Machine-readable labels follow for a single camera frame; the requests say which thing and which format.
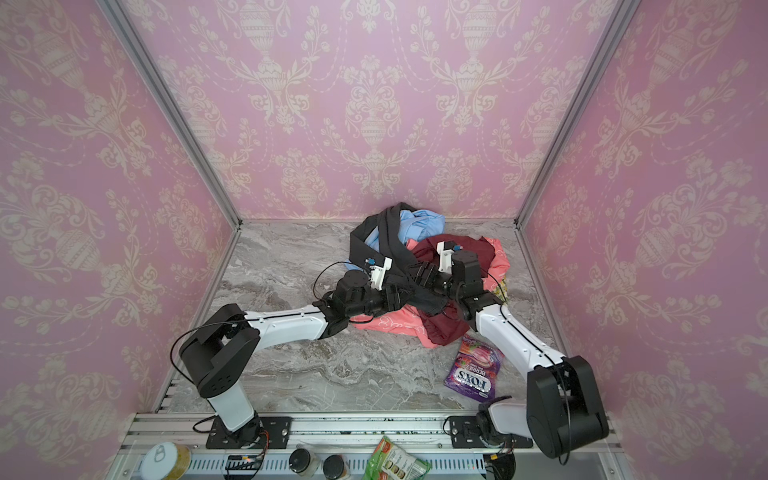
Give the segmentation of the black cloth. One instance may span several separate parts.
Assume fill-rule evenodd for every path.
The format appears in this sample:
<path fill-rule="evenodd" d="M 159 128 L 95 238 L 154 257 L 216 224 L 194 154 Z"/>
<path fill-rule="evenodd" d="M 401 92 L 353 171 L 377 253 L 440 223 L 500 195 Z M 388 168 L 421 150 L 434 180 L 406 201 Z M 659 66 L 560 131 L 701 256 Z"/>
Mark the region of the black cloth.
<path fill-rule="evenodd" d="M 446 307 L 448 299 L 419 285 L 411 276 L 411 268 L 418 267 L 420 262 L 398 237 L 403 211 L 413 212 L 415 208 L 400 202 L 367 217 L 355 227 L 350 233 L 349 261 L 368 271 L 365 266 L 368 258 L 391 258 L 392 267 L 385 276 L 385 284 L 394 284 L 403 290 L 402 298 L 409 294 L 408 305 L 425 314 L 436 315 Z"/>

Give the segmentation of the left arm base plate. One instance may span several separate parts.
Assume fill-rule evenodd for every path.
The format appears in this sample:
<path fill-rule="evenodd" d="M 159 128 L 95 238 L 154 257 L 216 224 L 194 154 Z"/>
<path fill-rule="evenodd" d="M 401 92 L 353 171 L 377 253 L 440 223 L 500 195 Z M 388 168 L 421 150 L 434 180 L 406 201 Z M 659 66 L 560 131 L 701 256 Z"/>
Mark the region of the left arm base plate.
<path fill-rule="evenodd" d="M 216 417 L 206 440 L 209 450 L 252 449 L 283 450 L 291 433 L 292 417 L 256 415 L 237 431 L 228 430 Z"/>

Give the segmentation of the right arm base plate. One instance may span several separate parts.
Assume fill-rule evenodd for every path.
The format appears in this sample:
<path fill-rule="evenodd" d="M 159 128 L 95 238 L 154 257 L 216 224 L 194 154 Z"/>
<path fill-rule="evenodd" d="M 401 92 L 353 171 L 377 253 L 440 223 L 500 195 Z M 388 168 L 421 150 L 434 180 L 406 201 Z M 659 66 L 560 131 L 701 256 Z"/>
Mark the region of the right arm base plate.
<path fill-rule="evenodd" d="M 450 436 L 451 444 L 455 449 L 512 450 L 534 447 L 534 442 L 530 438 L 499 433 L 482 413 L 470 416 L 448 416 L 443 423 L 443 430 Z"/>

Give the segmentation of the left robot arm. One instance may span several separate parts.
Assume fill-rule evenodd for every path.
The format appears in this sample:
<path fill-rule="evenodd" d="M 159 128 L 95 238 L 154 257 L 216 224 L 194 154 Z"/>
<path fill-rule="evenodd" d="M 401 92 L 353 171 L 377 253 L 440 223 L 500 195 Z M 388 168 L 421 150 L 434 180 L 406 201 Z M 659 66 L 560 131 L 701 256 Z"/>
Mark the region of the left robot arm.
<path fill-rule="evenodd" d="M 373 281 L 361 270 L 350 270 L 334 290 L 307 307 L 258 313 L 230 303 L 203 325 L 182 334 L 173 344 L 181 361 L 174 368 L 215 412 L 206 446 L 260 448 L 270 444 L 269 431 L 241 382 L 255 353 L 330 338 L 345 330 L 354 318 L 371 321 L 401 309 L 413 296 L 414 289 L 403 280 Z"/>

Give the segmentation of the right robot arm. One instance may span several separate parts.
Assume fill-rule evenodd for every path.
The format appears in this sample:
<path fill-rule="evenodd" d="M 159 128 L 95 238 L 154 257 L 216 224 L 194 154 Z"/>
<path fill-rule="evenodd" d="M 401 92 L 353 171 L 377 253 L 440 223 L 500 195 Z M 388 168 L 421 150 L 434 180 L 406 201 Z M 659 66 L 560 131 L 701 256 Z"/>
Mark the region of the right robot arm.
<path fill-rule="evenodd" d="M 447 267 L 420 262 L 408 268 L 416 284 L 450 300 L 458 317 L 496 347 L 526 379 L 523 406 L 509 398 L 480 407 L 480 438 L 501 446 L 525 437 L 547 457 L 567 461 L 574 450 L 603 440 L 609 424 L 591 365 L 537 338 L 484 286 L 473 252 L 449 253 Z"/>

